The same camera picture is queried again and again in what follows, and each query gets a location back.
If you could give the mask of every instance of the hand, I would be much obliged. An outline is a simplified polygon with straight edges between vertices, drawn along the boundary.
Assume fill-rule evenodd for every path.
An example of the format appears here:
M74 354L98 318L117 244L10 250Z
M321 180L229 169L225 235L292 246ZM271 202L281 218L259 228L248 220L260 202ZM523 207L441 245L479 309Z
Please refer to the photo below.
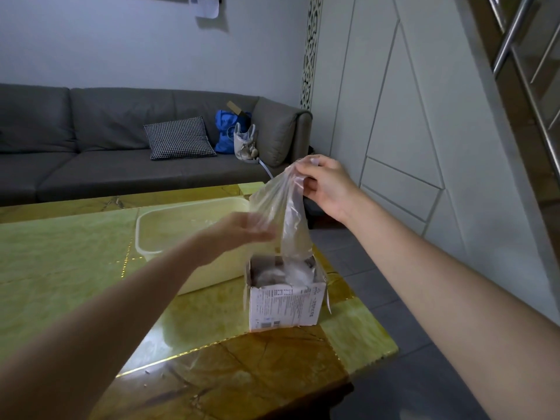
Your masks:
M236 247L253 243L267 242L274 239L275 227L256 229L251 226L255 221L252 216L258 214L249 212L232 212L217 223L201 230L197 237L200 240L200 265L207 265L218 256Z
M319 166L309 162L296 163L298 172L309 176L304 181L304 196L318 204L327 215L346 224L354 196L361 193L359 188L339 161L323 155L310 155L304 160L311 158L319 159Z

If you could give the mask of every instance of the leather couch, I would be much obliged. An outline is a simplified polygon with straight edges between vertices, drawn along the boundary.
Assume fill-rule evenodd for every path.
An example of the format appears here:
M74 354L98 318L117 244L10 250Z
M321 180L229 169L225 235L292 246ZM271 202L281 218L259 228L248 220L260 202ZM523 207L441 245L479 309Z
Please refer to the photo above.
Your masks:
M267 181L234 155L150 160L145 124L202 115L214 146L214 116L229 100L253 113L274 175L307 154L310 112L263 97L0 84L0 205Z

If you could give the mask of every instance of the forearm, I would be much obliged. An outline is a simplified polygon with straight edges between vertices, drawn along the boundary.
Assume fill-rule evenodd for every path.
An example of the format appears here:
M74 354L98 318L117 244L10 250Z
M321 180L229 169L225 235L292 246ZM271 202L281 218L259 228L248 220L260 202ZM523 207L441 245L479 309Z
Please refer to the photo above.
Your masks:
M556 415L558 327L367 196L352 199L346 225L488 413Z
M198 267L190 239L62 317L0 370L0 418L86 416Z

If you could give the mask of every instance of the person's left arm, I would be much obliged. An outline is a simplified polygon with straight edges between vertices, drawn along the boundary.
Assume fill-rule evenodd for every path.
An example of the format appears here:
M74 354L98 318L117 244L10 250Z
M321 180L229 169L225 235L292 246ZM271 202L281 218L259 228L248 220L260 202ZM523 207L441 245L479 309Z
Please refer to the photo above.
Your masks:
M0 367L0 418L86 418L192 272L273 238L234 213L64 315Z

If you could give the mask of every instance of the sofa backrest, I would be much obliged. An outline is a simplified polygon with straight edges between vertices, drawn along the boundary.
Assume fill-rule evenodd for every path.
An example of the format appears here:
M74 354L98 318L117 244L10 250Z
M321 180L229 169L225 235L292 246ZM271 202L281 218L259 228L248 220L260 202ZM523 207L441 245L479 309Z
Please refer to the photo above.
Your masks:
M232 100L252 111L258 97L143 88L73 88L74 128L80 152L147 149L144 125L202 116L212 145L219 139L216 112Z
M0 84L0 153L75 152L69 90Z

